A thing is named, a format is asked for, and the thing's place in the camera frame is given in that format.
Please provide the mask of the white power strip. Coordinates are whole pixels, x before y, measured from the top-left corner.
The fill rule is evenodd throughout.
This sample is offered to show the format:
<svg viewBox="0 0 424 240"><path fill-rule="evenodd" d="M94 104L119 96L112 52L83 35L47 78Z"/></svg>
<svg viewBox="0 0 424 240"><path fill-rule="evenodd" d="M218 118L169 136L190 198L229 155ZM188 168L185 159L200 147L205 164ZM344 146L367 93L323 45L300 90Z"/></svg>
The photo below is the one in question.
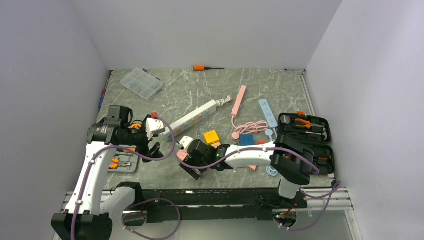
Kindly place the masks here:
<svg viewBox="0 0 424 240"><path fill-rule="evenodd" d="M188 130L190 127L194 126L198 122L215 113L219 107L230 103L232 100L233 98L230 95L228 95L226 98L222 98L219 100L210 100L204 105L196 108L194 111L186 114L182 118L170 124L174 135L177 136L183 133L184 131Z"/></svg>

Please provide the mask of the grey tool tray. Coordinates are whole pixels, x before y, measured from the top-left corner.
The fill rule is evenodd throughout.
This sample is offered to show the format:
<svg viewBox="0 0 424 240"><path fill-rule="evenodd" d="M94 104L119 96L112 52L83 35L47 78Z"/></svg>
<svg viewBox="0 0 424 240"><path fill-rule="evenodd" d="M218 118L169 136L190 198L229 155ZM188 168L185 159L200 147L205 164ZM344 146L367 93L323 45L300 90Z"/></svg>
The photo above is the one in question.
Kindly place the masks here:
<svg viewBox="0 0 424 240"><path fill-rule="evenodd" d="M133 173L138 168L140 157L125 149L117 149L110 165L109 172Z"/></svg>

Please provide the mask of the clear plastic screw box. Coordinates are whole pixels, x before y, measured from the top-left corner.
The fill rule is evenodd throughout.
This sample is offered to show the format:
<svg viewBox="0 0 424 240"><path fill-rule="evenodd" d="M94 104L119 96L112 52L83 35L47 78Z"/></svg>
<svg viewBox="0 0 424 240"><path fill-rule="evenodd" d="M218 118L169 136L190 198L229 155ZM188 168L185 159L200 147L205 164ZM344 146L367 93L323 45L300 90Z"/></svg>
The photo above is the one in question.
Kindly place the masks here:
<svg viewBox="0 0 424 240"><path fill-rule="evenodd" d="M149 100L163 87L163 82L148 73L146 69L134 68L126 74L120 84L144 100Z"/></svg>

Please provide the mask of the pink power strip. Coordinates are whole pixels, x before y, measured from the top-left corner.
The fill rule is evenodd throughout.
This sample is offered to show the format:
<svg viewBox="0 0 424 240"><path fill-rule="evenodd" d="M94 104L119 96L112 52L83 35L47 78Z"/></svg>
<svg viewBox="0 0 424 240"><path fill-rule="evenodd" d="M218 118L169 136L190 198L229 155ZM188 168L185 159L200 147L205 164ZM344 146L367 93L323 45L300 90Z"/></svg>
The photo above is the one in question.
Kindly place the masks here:
<svg viewBox="0 0 424 240"><path fill-rule="evenodd" d="M245 95L246 90L247 90L246 85L242 85L240 87L240 90L238 92L238 95L237 95L236 100L234 102L234 106L233 106L232 111L231 111L231 117L232 118L236 118L236 116L238 115L238 112L239 112L239 109L241 107L243 97Z"/></svg>

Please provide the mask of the blue cube socket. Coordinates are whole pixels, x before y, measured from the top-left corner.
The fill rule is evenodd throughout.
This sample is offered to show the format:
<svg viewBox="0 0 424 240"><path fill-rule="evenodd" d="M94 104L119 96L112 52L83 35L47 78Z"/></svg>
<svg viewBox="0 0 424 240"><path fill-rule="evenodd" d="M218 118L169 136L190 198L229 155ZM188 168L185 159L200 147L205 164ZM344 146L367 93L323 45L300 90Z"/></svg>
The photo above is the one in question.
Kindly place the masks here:
<svg viewBox="0 0 424 240"><path fill-rule="evenodd" d="M254 146L255 139L253 134L242 134L239 137L239 145L240 146Z"/></svg>

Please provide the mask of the light blue power strip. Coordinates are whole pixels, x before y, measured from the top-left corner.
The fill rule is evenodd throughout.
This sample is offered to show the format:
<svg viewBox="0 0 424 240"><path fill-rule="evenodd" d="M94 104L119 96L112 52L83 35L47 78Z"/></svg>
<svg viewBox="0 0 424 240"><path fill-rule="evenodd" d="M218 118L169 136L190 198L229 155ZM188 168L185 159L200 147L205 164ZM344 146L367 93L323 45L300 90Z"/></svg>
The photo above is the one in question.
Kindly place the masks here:
<svg viewBox="0 0 424 240"><path fill-rule="evenodd" d="M269 105L266 99L258 100L259 107L262 111L265 121L268 123L269 127L274 129L278 127L278 122L273 114L271 106Z"/></svg>

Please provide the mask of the pink cube socket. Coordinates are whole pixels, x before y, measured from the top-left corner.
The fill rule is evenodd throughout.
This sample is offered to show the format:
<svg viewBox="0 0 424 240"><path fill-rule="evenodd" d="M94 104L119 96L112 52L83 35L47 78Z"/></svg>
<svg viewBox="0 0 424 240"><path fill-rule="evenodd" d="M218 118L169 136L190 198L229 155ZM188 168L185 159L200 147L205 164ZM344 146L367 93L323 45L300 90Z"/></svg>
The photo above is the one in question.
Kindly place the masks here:
<svg viewBox="0 0 424 240"><path fill-rule="evenodd" d="M186 150L179 150L177 153L176 153L176 157L177 157L177 159L179 159L180 161L182 161L182 162L184 162L184 161L186 161L186 159L188 158L188 156L189 156L189 154L187 153L187 151Z"/></svg>

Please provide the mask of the yellow cube socket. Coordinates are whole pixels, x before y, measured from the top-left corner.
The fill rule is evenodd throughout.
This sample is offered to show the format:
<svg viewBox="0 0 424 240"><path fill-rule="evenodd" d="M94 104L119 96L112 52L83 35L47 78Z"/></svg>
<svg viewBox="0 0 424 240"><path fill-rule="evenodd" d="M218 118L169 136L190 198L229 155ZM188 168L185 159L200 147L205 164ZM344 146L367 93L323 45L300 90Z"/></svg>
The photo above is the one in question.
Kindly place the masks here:
<svg viewBox="0 0 424 240"><path fill-rule="evenodd" d="M203 134L205 143L209 146L213 144L217 144L221 142L221 139L219 138L219 135L216 130L208 131Z"/></svg>

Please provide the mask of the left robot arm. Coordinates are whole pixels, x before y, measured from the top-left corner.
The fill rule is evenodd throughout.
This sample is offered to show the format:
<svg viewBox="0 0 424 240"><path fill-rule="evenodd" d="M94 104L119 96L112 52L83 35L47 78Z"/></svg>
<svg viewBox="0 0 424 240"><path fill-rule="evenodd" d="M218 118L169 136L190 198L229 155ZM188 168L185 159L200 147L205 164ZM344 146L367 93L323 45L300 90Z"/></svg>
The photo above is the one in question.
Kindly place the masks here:
<svg viewBox="0 0 424 240"><path fill-rule="evenodd" d="M133 146L145 162L163 160L160 144L152 148L152 138L165 131L155 114L147 115L140 127L131 127L132 109L112 105L106 117L87 131L83 168L74 192L62 213L55 213L51 226L62 240L108 240L113 225L129 208L139 209L144 203L140 183L121 182L105 201L101 200L104 183L118 149Z"/></svg>

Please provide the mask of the black tool case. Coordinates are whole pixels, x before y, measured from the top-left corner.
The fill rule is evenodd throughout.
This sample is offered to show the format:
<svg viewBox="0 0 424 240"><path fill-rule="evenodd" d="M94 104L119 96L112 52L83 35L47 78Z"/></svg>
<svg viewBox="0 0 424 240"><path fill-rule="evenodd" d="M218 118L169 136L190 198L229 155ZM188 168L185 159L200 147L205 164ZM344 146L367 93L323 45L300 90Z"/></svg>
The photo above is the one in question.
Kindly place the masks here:
<svg viewBox="0 0 424 240"><path fill-rule="evenodd" d="M332 141L328 120L322 117L297 113L281 113L278 116L278 133L288 136L314 152L313 164L321 175L335 172L334 151L330 147Z"/></svg>

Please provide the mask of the beige cube socket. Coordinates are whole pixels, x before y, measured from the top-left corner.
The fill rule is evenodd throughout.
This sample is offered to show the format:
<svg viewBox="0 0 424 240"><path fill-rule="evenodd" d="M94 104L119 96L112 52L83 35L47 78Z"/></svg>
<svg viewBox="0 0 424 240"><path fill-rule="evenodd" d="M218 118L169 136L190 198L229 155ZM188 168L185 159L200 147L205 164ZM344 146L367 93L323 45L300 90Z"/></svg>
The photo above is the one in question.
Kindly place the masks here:
<svg viewBox="0 0 424 240"><path fill-rule="evenodd" d="M215 149L217 149L219 146L221 146L222 144L220 142L214 143L211 146Z"/></svg>

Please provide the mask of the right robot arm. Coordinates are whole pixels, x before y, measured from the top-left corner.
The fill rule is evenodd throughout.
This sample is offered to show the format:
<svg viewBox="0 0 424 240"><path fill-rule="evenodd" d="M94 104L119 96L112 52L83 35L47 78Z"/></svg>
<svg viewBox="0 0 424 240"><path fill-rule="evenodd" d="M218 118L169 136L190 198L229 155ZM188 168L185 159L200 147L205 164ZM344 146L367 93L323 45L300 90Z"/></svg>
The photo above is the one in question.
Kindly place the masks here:
<svg viewBox="0 0 424 240"><path fill-rule="evenodd" d="M309 185L311 176L320 172L313 163L313 150L286 135L264 144L222 144L217 148L184 136L178 147L188 154L180 166L196 180L200 177L199 172L208 169L221 172L243 166L273 167L281 175L275 200L282 208L289 207L298 189Z"/></svg>

